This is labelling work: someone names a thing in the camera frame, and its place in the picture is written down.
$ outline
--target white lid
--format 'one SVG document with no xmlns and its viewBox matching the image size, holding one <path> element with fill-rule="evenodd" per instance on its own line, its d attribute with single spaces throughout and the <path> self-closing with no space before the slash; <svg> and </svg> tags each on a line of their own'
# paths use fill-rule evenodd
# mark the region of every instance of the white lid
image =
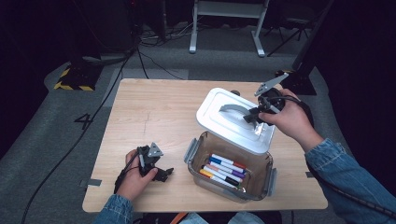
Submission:
<svg viewBox="0 0 396 224">
<path fill-rule="evenodd" d="M 224 140 L 257 155 L 268 151 L 275 125 L 247 123 L 242 110 L 223 109 L 224 105 L 249 110 L 257 105 L 221 88 L 209 92 L 197 111 L 200 125 Z"/>
</svg>

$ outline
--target gray carpet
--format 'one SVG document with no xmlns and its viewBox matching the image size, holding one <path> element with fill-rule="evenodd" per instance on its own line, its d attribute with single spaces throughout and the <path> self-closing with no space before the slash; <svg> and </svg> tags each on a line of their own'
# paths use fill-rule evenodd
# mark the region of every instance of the gray carpet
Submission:
<svg viewBox="0 0 396 224">
<path fill-rule="evenodd" d="M 259 58 L 256 54 L 248 27 L 240 30 L 207 29 L 198 34 L 197 52 L 189 54 L 190 36 L 172 40 L 160 47 L 140 47 L 150 78 L 181 77 L 190 80 L 258 81 L 274 77 L 279 69 L 291 69 L 291 65 L 304 44 L 291 40 L 272 57 Z M 262 36 L 266 51 L 280 43 L 277 31 Z M 115 57 L 105 55 L 104 59 Z M 53 89 L 67 64 L 48 74 L 44 80 L 49 94 L 35 116 L 26 126 L 7 155 L 0 160 L 0 220 L 1 223 L 21 223 L 26 204 L 36 188 L 51 169 L 66 155 L 82 134 L 82 124 L 74 120 L 90 114 L 93 116 L 120 71 L 119 64 L 106 66 L 96 84 L 96 91 L 64 91 Z M 125 65 L 123 77 L 143 76 L 137 54 Z M 327 96 L 326 83 L 319 71 L 310 75 L 317 91 L 316 96 L 300 96 L 311 105 L 318 131 L 341 142 L 332 106 Z M 101 145 L 108 116 L 111 111 L 111 93 L 105 106 L 95 116 L 89 130 L 77 146 L 56 168 L 35 196 L 25 223 L 91 223 L 96 214 L 82 210 L 85 189 L 81 180 L 88 180 Z M 291 211 L 282 211 L 283 223 L 291 223 Z M 294 211 L 294 223 L 345 223 L 329 207 L 324 210 Z"/>
</svg>

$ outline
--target person's left hand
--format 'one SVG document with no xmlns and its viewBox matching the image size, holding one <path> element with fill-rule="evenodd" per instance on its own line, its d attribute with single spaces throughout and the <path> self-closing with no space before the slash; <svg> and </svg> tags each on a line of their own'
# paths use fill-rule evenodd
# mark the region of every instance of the person's left hand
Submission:
<svg viewBox="0 0 396 224">
<path fill-rule="evenodd" d="M 126 155 L 125 163 L 132 158 L 132 156 L 136 153 L 136 149 L 130 151 Z M 139 196 L 143 190 L 146 188 L 146 185 L 151 182 L 154 176 L 157 174 L 158 169 L 151 169 L 145 176 L 142 176 L 139 173 L 139 157 L 136 156 L 130 166 L 127 168 L 131 169 L 128 173 L 126 173 L 120 188 L 117 190 L 118 195 L 132 201 L 134 198 Z"/>
</svg>

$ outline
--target plastic storage container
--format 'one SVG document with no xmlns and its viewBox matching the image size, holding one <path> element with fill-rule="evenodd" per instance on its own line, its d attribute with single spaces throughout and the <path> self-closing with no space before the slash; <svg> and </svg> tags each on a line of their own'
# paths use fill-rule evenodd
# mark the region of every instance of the plastic storage container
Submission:
<svg viewBox="0 0 396 224">
<path fill-rule="evenodd" d="M 196 185 L 238 203 L 262 200 L 272 194 L 276 169 L 268 149 L 275 127 L 245 122 L 243 116 L 255 106 L 220 88 L 206 96 L 196 116 L 198 123 L 208 131 L 192 139 L 184 157 Z M 239 189 L 199 173 L 212 153 L 246 165 L 246 176 Z"/>
</svg>

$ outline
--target hand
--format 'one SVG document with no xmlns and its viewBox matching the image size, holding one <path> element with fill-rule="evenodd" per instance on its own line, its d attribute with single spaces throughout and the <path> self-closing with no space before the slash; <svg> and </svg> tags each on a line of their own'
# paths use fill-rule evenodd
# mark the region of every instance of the hand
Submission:
<svg viewBox="0 0 396 224">
<path fill-rule="evenodd" d="M 132 150 L 126 155 L 125 163 L 132 158 L 132 156 L 137 152 L 136 149 Z M 128 173 L 126 173 L 119 190 L 117 190 L 117 194 L 120 196 L 132 201 L 134 198 L 139 196 L 143 190 L 146 188 L 146 185 L 151 182 L 154 176 L 157 174 L 158 169 L 151 169 L 145 176 L 142 176 L 139 173 L 139 157 L 136 156 L 132 161 L 131 165 L 127 168 L 127 170 L 131 169 Z"/>
<path fill-rule="evenodd" d="M 280 90 L 282 95 L 298 97 L 290 90 Z M 303 109 L 293 101 L 286 100 L 278 114 L 260 113 L 259 118 L 273 123 L 285 135 L 295 139 L 305 152 L 317 146 L 323 138 L 315 131 Z"/>
</svg>

